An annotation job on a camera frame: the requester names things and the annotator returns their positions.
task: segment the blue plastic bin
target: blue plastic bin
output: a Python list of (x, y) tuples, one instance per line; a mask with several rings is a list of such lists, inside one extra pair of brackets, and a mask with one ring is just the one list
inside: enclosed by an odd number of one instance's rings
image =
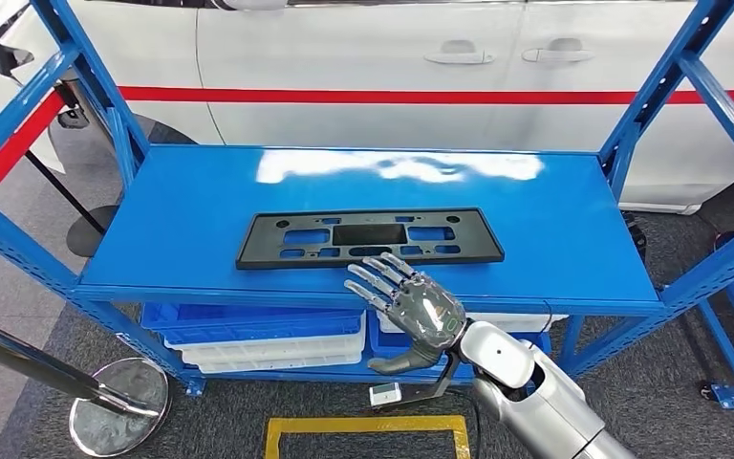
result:
[(360, 330), (362, 313), (359, 310), (144, 303), (140, 323), (162, 334), (170, 344), (195, 344), (350, 335)]
[[(391, 358), (405, 352), (412, 345), (412, 340), (404, 333), (384, 333), (380, 329), (380, 322), (375, 311), (367, 313), (367, 333), (370, 335), (370, 348), (374, 357)], [(551, 351), (550, 336), (548, 333), (511, 333), (516, 339), (527, 339), (539, 346), (545, 354)], [(410, 376), (437, 377), (443, 372), (447, 357), (443, 356), (437, 365), (422, 370), (406, 373)], [(465, 383), (474, 378), (471, 365), (461, 363), (454, 374), (454, 381)]]

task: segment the chrome stanchion base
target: chrome stanchion base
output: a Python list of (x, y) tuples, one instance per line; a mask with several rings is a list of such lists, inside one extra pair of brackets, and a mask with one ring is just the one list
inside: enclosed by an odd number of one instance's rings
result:
[(115, 361), (94, 374), (101, 383), (158, 411), (157, 417), (116, 414), (77, 399), (69, 414), (69, 432), (77, 447), (94, 457), (113, 457), (135, 448), (164, 421), (170, 407), (167, 375), (147, 359)]
[[(118, 208), (119, 206), (102, 206), (89, 213), (103, 228), (108, 229)], [(80, 217), (69, 227), (66, 246), (77, 256), (91, 258), (97, 252), (102, 236), (85, 218)]]

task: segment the white plastic tray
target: white plastic tray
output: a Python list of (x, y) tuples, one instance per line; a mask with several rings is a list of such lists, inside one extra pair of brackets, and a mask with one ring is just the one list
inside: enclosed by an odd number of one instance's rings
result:
[(186, 363), (205, 373), (277, 370), (307, 366), (339, 365), (361, 360), (367, 335), (366, 313), (361, 328), (351, 335), (321, 337), (244, 339), (238, 341), (164, 344), (182, 351)]
[[(491, 322), (508, 333), (539, 333), (543, 328), (545, 328), (545, 323), (550, 317), (550, 315), (547, 314), (507, 313), (468, 313), (467, 315), (474, 320)], [(561, 320), (567, 317), (568, 316), (566, 315), (553, 315), (545, 331), (549, 330), (556, 320)], [(395, 324), (392, 323), (385, 315), (378, 314), (378, 319), (380, 320), (380, 329), (382, 332), (402, 333), (400, 328), (396, 327)]]

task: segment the red stripe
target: red stripe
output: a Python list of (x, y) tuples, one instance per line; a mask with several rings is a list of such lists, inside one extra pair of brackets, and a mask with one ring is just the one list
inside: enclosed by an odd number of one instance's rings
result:
[(10, 170), (30, 149), (35, 139), (49, 126), (57, 113), (63, 108), (63, 99), (52, 91), (35, 108), (34, 112), (15, 131), (0, 148), (0, 183), (7, 177)]
[[(626, 105), (634, 91), (347, 91), (120, 87), (128, 100), (238, 103), (358, 103), (461, 105)], [(728, 91), (734, 99), (734, 90)], [(696, 91), (677, 91), (672, 104), (702, 103)]]
[[(122, 86), (128, 100), (238, 103), (354, 103), (460, 105), (627, 105), (634, 91), (347, 91)], [(728, 91), (734, 99), (734, 90)], [(671, 104), (702, 103), (696, 91), (677, 91)], [(42, 101), (0, 149), (0, 183), (63, 107), (55, 93)]]

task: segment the robotic arm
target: robotic arm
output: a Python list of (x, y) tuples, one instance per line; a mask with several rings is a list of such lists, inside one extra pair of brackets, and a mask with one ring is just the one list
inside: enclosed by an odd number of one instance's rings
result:
[[(393, 375), (436, 364), (443, 353), (449, 363), (426, 391), (379, 408), (440, 397), (458, 361), (474, 366), (474, 388), (491, 416), (506, 425), (534, 457), (544, 459), (630, 459), (635, 456), (604, 429), (587, 406), (584, 392), (538, 347), (518, 341), (488, 322), (465, 316), (463, 304), (425, 273), (383, 253), (364, 258), (348, 271), (367, 281), (345, 287), (366, 299), (408, 334), (413, 345), (392, 359), (368, 365)], [(528, 394), (526, 384), (535, 390)]]

